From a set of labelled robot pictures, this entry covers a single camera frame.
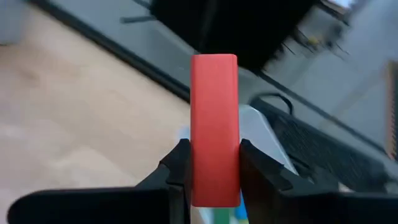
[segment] wooden floor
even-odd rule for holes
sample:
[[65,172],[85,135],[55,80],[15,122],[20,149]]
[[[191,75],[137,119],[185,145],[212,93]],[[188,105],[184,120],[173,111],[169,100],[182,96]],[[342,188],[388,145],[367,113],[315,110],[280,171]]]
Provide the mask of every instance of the wooden floor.
[[189,124],[189,106],[33,7],[0,47],[0,223],[16,198],[134,185]]

